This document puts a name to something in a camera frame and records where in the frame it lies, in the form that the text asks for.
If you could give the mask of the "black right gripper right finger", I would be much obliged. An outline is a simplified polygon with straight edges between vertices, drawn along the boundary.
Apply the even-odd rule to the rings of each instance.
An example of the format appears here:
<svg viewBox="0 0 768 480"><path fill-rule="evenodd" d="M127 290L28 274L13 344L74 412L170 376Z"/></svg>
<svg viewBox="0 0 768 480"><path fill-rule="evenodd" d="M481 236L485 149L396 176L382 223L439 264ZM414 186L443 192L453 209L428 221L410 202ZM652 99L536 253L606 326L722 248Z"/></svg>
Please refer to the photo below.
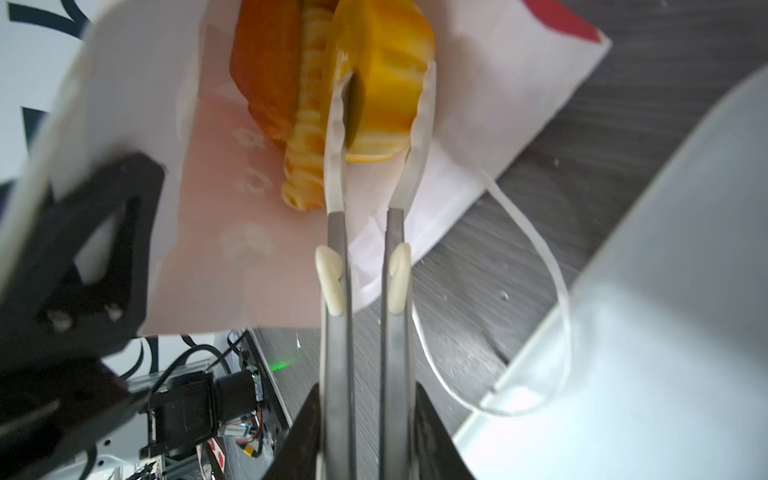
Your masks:
<svg viewBox="0 0 768 480"><path fill-rule="evenodd" d="M416 383L415 459L420 480L474 480L425 388Z"/></svg>

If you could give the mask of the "yellow fake bread bun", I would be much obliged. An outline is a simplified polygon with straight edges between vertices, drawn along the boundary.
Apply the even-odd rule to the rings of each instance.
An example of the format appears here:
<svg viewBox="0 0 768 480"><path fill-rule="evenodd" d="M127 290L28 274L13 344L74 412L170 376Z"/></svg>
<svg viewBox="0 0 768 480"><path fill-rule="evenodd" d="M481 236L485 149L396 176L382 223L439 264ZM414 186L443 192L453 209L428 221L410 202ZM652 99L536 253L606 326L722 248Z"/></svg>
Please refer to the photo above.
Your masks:
<svg viewBox="0 0 768 480"><path fill-rule="evenodd" d="M432 27L414 1L340 1L326 46L324 88L348 72L346 159L387 161L406 149L427 64Z"/></svg>

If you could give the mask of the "red white paper bag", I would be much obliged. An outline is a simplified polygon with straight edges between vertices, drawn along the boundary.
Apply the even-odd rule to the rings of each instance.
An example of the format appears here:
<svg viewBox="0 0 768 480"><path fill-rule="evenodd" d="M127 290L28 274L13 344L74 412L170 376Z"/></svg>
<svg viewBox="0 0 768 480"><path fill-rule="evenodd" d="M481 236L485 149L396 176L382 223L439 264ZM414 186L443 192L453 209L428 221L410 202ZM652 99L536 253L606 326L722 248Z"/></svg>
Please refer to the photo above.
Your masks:
<svg viewBox="0 0 768 480"><path fill-rule="evenodd" d="M434 133L405 222L437 244L572 97L610 39L555 1L424 1L437 43ZM139 150L166 180L146 334L315 327L323 212L280 196L279 150L229 73L237 1L5 1L1 178L63 196Z"/></svg>

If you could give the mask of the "metal tongs white tips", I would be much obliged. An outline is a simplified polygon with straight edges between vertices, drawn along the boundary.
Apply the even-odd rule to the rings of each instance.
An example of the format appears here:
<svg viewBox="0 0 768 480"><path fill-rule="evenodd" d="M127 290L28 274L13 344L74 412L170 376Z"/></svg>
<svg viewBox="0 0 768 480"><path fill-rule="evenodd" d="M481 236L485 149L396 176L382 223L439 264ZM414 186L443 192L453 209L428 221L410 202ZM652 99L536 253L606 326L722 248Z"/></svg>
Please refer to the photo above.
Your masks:
<svg viewBox="0 0 768 480"><path fill-rule="evenodd" d="M436 104L437 68L430 61L423 77L417 114L410 129L404 169L386 215L381 279L383 327L380 405L379 476L418 476L413 372L412 253L405 240L405 220L420 186L430 148ZM333 88L326 128L324 195L328 240L315 252L322 292L320 405L322 424L317 476L356 476L353 312L346 230L346 134L351 107L352 74Z"/></svg>

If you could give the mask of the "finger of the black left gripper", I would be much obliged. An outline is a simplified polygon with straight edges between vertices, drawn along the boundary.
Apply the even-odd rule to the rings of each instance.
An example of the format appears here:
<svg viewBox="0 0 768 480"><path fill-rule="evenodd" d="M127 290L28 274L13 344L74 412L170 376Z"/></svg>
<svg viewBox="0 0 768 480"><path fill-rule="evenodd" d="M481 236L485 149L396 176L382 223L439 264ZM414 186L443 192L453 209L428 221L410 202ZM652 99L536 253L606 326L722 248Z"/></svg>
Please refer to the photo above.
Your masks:
<svg viewBox="0 0 768 480"><path fill-rule="evenodd" d="M164 168L134 152L99 168L33 218L1 295L1 369L113 354L147 312Z"/></svg>

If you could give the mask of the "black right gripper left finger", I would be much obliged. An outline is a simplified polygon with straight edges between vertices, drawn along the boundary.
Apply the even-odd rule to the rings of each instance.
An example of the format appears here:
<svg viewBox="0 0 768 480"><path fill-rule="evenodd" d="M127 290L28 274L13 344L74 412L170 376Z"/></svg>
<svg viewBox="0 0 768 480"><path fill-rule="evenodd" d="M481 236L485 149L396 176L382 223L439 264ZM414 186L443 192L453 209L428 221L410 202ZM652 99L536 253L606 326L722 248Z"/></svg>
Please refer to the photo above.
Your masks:
<svg viewBox="0 0 768 480"><path fill-rule="evenodd" d="M315 480L321 426L320 385L315 384L295 418L282 449L262 479Z"/></svg>

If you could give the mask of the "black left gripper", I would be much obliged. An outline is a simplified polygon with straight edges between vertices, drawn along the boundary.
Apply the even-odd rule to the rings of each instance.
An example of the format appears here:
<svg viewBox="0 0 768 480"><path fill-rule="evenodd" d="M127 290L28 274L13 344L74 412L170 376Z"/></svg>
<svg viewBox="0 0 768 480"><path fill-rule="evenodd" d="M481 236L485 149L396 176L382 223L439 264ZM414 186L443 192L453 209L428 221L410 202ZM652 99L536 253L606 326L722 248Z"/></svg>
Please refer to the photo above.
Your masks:
<svg viewBox="0 0 768 480"><path fill-rule="evenodd" d="M150 396L144 409L148 444L139 450L139 457L187 453L256 409L255 382L248 371L223 377L198 371L175 377L167 389Z"/></svg>

